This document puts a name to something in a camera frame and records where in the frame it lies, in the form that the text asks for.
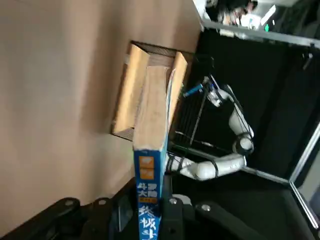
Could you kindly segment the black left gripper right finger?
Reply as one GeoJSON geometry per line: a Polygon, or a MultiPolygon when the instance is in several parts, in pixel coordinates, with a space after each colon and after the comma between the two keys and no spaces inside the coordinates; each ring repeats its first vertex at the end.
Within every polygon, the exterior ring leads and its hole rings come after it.
{"type": "Polygon", "coordinates": [[[164,240],[313,240],[312,214],[291,182],[231,174],[174,177],[163,200],[164,240]]]}

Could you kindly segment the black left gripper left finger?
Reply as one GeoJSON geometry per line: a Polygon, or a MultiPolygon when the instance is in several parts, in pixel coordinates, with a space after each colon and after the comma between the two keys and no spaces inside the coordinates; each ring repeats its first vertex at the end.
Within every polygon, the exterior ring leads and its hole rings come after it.
{"type": "Polygon", "coordinates": [[[2,240],[137,240],[135,181],[114,196],[81,204],[65,197],[1,236],[2,240]]]}

